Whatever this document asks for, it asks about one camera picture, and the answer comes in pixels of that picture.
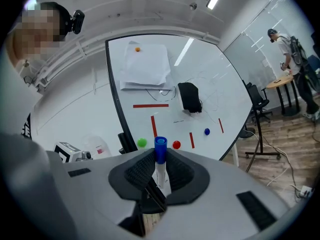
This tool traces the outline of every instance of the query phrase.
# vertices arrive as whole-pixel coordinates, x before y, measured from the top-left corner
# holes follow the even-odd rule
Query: white shirt
[[[0,50],[0,133],[20,134],[37,101],[3,46]]]
[[[291,57],[291,60],[289,62],[289,67],[292,70],[292,74],[296,75],[300,71],[300,66],[298,66],[294,59],[292,58],[292,52],[291,52],[291,47],[290,47],[290,37],[287,34],[281,34],[283,37],[279,37],[276,42],[280,48],[280,51],[282,52],[283,55],[289,54]]]

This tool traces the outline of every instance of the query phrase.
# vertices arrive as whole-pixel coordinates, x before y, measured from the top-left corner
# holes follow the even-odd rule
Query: power strip
[[[313,194],[313,190],[311,187],[308,186],[302,186],[300,191],[300,197],[302,198],[310,198]]]

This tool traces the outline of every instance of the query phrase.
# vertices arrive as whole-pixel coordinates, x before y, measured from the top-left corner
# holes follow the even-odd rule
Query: person
[[[63,41],[71,31],[70,23],[67,9],[44,2],[24,10],[8,33],[0,51],[0,133],[20,134],[38,101],[20,77],[18,62],[44,54],[52,44]]]
[[[281,69],[284,71],[288,67],[292,71],[295,85],[301,98],[306,102],[306,113],[303,116],[316,121],[320,117],[318,104],[314,101],[311,89],[308,85],[304,68],[295,63],[292,59],[292,51],[290,47],[290,37],[286,34],[279,34],[275,29],[269,29],[267,35],[271,42],[276,41],[280,51],[285,56],[285,62]]]

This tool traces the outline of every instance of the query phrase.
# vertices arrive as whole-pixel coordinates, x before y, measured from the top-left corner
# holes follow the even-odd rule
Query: red tape line
[[[163,107],[169,107],[169,104],[137,104],[137,105],[133,105],[134,109],[139,109],[139,108],[163,108]]]
[[[194,149],[195,148],[194,137],[192,137],[192,132],[190,132],[189,134],[190,134],[191,147]]]
[[[220,123],[221,131],[222,131],[222,133],[224,133],[224,129],[223,129],[223,127],[222,127],[220,118],[219,118],[219,123]]]
[[[151,116],[151,124],[152,124],[152,129],[153,129],[153,135],[154,135],[154,137],[158,137],[157,128],[156,128],[156,122],[155,122],[155,117],[154,117],[153,115]]]

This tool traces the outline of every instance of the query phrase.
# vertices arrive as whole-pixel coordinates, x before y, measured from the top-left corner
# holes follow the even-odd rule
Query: dark jeans
[[[311,93],[308,81],[306,79],[305,73],[302,70],[298,74],[293,76],[296,88],[300,94],[300,97],[306,102],[306,112],[308,114],[314,114],[318,111],[319,106],[315,103],[314,98]]]

